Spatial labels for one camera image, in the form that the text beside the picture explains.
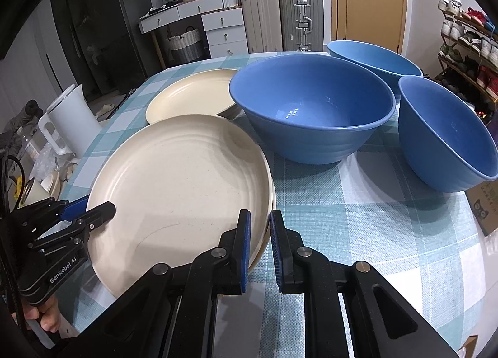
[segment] human hand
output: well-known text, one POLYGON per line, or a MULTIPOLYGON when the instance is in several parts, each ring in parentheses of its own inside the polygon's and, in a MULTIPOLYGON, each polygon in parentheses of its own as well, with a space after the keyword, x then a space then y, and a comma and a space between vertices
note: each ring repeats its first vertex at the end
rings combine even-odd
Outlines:
POLYGON ((28 305, 27 301, 22 299, 22 311, 26 320, 37 320, 41 314, 40 326, 45 331, 57 332, 61 326, 59 302, 54 295, 50 296, 43 305, 38 307, 28 305))

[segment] white electric kettle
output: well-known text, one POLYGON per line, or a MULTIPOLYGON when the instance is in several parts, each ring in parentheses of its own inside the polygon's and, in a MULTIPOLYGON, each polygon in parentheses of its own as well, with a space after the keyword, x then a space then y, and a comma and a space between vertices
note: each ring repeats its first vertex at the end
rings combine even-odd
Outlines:
POLYGON ((100 124, 83 97, 81 85, 76 87, 74 84, 49 105, 46 113, 38 121, 38 128, 58 155, 73 153, 79 159, 83 157, 101 130, 100 124), (47 130, 47 123, 54 125, 64 140, 64 147, 59 146, 47 130))

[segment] suitcase handle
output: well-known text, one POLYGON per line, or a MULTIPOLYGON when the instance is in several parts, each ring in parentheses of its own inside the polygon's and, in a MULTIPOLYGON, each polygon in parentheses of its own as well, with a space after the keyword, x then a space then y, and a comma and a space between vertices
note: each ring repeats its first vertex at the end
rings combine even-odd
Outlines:
POLYGON ((308 25, 309 25, 308 26, 308 30, 304 31, 304 34, 307 35, 307 34, 310 34, 313 31, 313 24, 312 24, 311 18, 308 18, 307 16, 305 16, 304 19, 308 21, 308 25))

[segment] bowl rim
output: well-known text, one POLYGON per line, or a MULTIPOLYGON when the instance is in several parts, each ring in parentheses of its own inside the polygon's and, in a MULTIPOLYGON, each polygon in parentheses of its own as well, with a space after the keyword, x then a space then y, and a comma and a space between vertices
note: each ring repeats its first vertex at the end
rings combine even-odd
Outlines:
POLYGON ((368 45, 368 46, 375 46, 376 48, 379 48, 379 49, 382 49, 382 50, 386 50, 386 51, 390 51, 391 53, 395 54, 396 56, 399 56, 403 59, 405 59, 406 61, 408 61, 409 63, 411 63, 412 65, 414 65, 418 71, 420 71, 420 75, 418 77, 422 77, 424 75, 424 73, 422 72, 422 70, 420 69, 419 66, 417 66, 414 62, 412 62, 411 60, 407 59, 405 56, 402 56, 400 55, 399 53, 396 53, 395 51, 392 51, 390 49, 386 49, 386 48, 383 48, 382 46, 377 46, 377 45, 373 45, 371 43, 367 43, 367 42, 361 42, 359 40, 332 40, 330 42, 327 43, 327 49, 329 51, 333 51, 334 53, 338 54, 339 56, 342 56, 343 58, 353 62, 353 63, 356 63, 356 64, 359 64, 359 65, 362 65, 363 67, 365 68, 374 68, 375 70, 378 70, 378 71, 382 71, 383 73, 387 73, 387 74, 390 74, 390 75, 395 75, 397 77, 404 77, 405 75, 415 75, 415 74, 399 74, 399 73, 395 73, 394 71, 389 71, 389 70, 384 70, 383 68, 378 68, 378 67, 375 67, 375 66, 372 66, 370 64, 366 64, 366 63, 363 63, 362 61, 358 61, 358 60, 353 60, 351 58, 348 58, 347 56, 344 56, 340 53, 337 53, 336 51, 332 50, 329 48, 329 45, 333 44, 334 42, 355 42, 355 43, 360 43, 362 45, 368 45))
POLYGON ((304 124, 295 123, 295 122, 282 122, 280 119, 276 119, 276 118, 269 117, 267 115, 263 115, 262 113, 257 112, 257 111, 255 111, 254 109, 252 109, 250 107, 246 107, 246 106, 242 105, 240 103, 240 101, 238 101, 238 99, 234 97, 233 92, 232 92, 232 82, 233 82, 234 79, 236 79, 237 75, 239 75, 239 78, 240 78, 240 71, 241 70, 246 69, 246 68, 253 68, 254 65, 258 65, 260 62, 263 62, 263 61, 268 61, 268 60, 274 61, 273 59, 282 58, 285 55, 286 55, 286 53, 284 53, 282 55, 276 55, 276 56, 271 56, 271 57, 264 58, 264 59, 261 59, 261 60, 257 60, 255 62, 253 62, 251 64, 248 64, 248 65, 244 66, 243 68, 241 68, 239 70, 239 73, 235 74, 232 77, 232 80, 230 80, 230 84, 228 86, 228 90, 230 91, 230 96, 235 101, 235 103, 244 110, 244 112, 246 112, 246 110, 247 110, 248 112, 250 112, 252 114, 255 114, 256 116, 260 117, 261 119, 264 119, 264 120, 267 120, 267 121, 270 121, 270 122, 273 122, 273 123, 278 123, 279 125, 283 125, 283 126, 292 126, 292 127, 296 127, 296 128, 302 128, 302 129, 323 130, 323 131, 332 131, 332 132, 343 132, 343 131, 356 132, 356 131, 374 129, 374 128, 380 126, 380 125, 385 124, 394 115, 394 112, 396 110, 396 98, 394 97, 394 93, 391 90, 391 88, 389 87, 389 85, 383 79, 381 79, 377 74, 375 74, 374 72, 368 70, 367 68, 365 68, 363 66, 360 66, 359 64, 353 63, 352 61, 348 61, 348 60, 344 60, 344 59, 339 59, 339 58, 333 58, 331 56, 326 56, 326 55, 322 55, 322 54, 319 54, 319 53, 292 53, 292 55, 293 56, 315 57, 317 59, 329 59, 327 61, 337 61, 339 63, 344 63, 344 64, 347 64, 348 66, 359 68, 362 71, 366 71, 367 73, 370 73, 375 79, 378 80, 378 82, 381 83, 381 86, 383 86, 384 89, 387 90, 388 94, 390 94, 392 106, 391 106, 391 109, 389 110, 389 112, 387 113, 387 115, 385 115, 381 119, 378 119, 377 121, 370 122, 370 123, 367 123, 365 125, 355 125, 355 126, 313 126, 313 125, 304 125, 304 124))
MULTIPOLYGON (((412 109, 413 112, 415 112, 415 114, 417 115, 417 117, 422 121, 422 123, 434 134, 434 136, 436 136, 436 138, 447 148, 450 150, 451 153, 453 153, 461 162, 463 162, 469 169, 471 169, 475 174, 477 174, 479 177, 481 177, 482 179, 484 180, 487 180, 487 181, 494 181, 498 178, 498 151, 496 152, 496 174, 494 176, 489 176, 489 175, 486 175, 484 174, 483 172, 477 170, 474 166, 472 166, 468 161, 466 161, 462 156, 460 156, 455 150, 453 150, 453 148, 448 144, 446 143, 443 138, 441 136, 439 136, 439 134, 434 130, 432 129, 432 127, 429 126, 429 124, 425 121, 424 118, 422 118, 422 116, 417 112, 417 110, 413 107, 413 105, 410 103, 410 101, 408 100, 408 98, 406 97, 406 94, 403 92, 403 88, 402 88, 402 80, 406 80, 406 79, 411 79, 411 78, 415 78, 415 79, 418 79, 418 78, 421 78, 423 80, 426 80, 428 82, 430 82, 430 85, 432 86, 439 86, 440 88, 444 89, 445 91, 447 91, 449 94, 451 94, 453 97, 455 97, 459 102, 462 103, 462 105, 465 107, 465 109, 467 109, 469 112, 472 113, 472 115, 474 115, 474 117, 476 117, 477 119, 479 119, 479 117, 474 114, 474 112, 472 112, 470 110, 470 108, 464 103, 464 101, 462 101, 458 96, 456 96, 454 93, 452 93, 450 90, 447 90, 446 88, 444 88, 442 85, 436 83, 435 81, 432 81, 432 80, 429 80, 428 78, 424 78, 424 77, 419 77, 419 76, 416 76, 416 75, 404 75, 402 78, 399 79, 399 91, 402 95, 402 98, 406 101, 406 103, 410 106, 410 108, 412 109)), ((487 135, 486 137, 488 138, 488 140, 490 140, 490 142, 492 143, 492 147, 494 147, 496 149, 496 144, 495 144, 495 141, 493 140, 489 130, 487 129, 487 127, 485 127, 484 123, 482 123, 481 120, 479 120, 479 123, 482 124, 482 127, 485 129, 487 135)))

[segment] silver suitcase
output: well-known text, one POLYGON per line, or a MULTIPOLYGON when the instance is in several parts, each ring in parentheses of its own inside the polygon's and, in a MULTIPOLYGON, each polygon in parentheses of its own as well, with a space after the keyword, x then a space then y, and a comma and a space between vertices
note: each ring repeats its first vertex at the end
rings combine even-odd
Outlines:
POLYGON ((242 0, 249 53, 282 51, 278 0, 242 0))
POLYGON ((323 0, 280 0, 283 49, 323 51, 323 0))

